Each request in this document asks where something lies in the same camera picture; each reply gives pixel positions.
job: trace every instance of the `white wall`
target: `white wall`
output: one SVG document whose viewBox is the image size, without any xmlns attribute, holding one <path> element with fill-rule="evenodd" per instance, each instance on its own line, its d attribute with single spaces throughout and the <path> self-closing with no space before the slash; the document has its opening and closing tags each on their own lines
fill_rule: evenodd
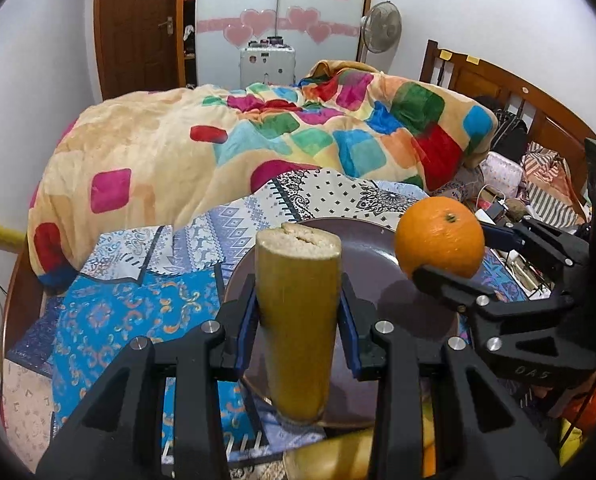
<svg viewBox="0 0 596 480">
<path fill-rule="evenodd" d="M 391 1 L 402 13 L 398 50 L 368 63 L 418 79 L 427 40 L 436 40 L 530 81 L 596 133 L 596 16 L 585 0 Z"/>
<path fill-rule="evenodd" d="M 94 43 L 94 0 L 85 0 L 85 46 L 87 48 L 87 67 L 89 70 L 89 83 L 94 102 L 102 102 L 102 91 L 100 90 L 100 79 L 98 78 L 98 64 L 96 62 L 96 44 Z"/>
<path fill-rule="evenodd" d="M 6 0 L 0 8 L 0 224 L 25 231 L 30 197 L 60 134 L 94 102 L 85 0 Z M 8 286 L 15 255 L 0 251 Z"/>
</svg>

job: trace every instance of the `wooden headboard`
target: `wooden headboard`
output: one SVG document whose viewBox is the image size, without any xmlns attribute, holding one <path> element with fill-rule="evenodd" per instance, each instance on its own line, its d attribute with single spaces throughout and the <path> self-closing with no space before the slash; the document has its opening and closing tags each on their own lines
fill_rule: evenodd
<svg viewBox="0 0 596 480">
<path fill-rule="evenodd" d="M 438 68 L 437 78 L 432 81 Z M 450 81 L 446 86 L 443 82 L 449 69 Z M 529 127 L 529 140 L 555 150 L 566 159 L 575 192 L 584 203 L 582 188 L 587 175 L 584 139 L 596 139 L 596 135 L 562 103 L 503 68 L 466 54 L 440 49 L 438 42 L 433 40 L 427 43 L 420 81 L 445 86 L 471 98 L 488 95 L 505 107 L 514 100 L 519 103 L 517 113 L 521 117 L 526 105 L 530 105 L 534 114 Z"/>
</svg>

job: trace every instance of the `orange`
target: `orange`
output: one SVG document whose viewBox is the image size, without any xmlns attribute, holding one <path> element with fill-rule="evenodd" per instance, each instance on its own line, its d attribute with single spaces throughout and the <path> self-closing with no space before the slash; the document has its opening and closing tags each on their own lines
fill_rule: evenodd
<svg viewBox="0 0 596 480">
<path fill-rule="evenodd" d="M 435 444 L 425 447 L 422 461 L 422 478 L 435 475 Z"/>
<path fill-rule="evenodd" d="M 411 277 L 421 265 L 432 265 L 472 278 L 484 258 L 480 222 L 457 200 L 424 198 L 405 211 L 395 237 L 400 268 Z"/>
</svg>

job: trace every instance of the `yellow rail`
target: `yellow rail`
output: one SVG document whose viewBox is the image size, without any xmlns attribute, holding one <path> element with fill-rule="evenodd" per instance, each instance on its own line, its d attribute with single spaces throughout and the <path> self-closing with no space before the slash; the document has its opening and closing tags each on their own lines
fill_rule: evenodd
<svg viewBox="0 0 596 480">
<path fill-rule="evenodd" d="M 22 231 L 9 229 L 0 225 L 0 242 L 21 248 L 25 241 L 25 234 Z"/>
</svg>

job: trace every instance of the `wooden door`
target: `wooden door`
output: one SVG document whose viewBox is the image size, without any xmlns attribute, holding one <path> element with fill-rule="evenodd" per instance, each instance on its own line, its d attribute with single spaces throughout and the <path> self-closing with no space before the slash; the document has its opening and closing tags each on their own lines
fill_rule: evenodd
<svg viewBox="0 0 596 480">
<path fill-rule="evenodd" d="M 178 86 L 175 0 L 94 0 L 94 35 L 104 99 Z"/>
</svg>

